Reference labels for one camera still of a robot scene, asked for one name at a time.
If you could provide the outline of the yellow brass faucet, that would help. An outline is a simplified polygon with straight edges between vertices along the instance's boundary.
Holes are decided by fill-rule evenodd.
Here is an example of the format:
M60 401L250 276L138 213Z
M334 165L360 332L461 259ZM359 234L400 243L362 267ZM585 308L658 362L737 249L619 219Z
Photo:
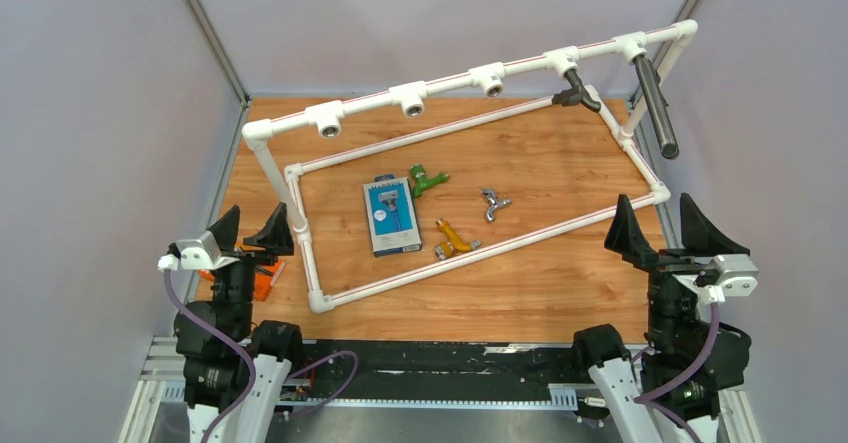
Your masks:
M436 228L445 237L443 242L434 247L434 254L440 261L475 251L482 245L480 240L464 240L445 219L437 219Z

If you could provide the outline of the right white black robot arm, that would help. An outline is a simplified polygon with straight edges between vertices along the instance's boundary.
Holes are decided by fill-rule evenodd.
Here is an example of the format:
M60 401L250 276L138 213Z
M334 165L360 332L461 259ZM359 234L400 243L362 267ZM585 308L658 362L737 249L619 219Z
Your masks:
M720 307L757 287L750 250L722 233L693 198L679 199L682 245L654 249L619 195L605 249L648 276L647 349L634 355L610 324L575 332L570 365L593 382L625 442L713 442L719 393L739 386L752 339Z

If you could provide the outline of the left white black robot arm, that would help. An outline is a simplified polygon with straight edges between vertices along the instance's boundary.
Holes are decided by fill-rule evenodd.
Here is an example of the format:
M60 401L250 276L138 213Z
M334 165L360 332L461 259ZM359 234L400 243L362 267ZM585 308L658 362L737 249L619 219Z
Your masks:
M240 209L232 206L194 238L169 245L158 268L166 280L177 270L205 271L213 278L208 300L182 302L175 351L184 359L184 401L193 442L263 442L286 378L306 362L299 326L275 320L252 322L259 270L294 252L287 207L278 204L265 225L239 245Z

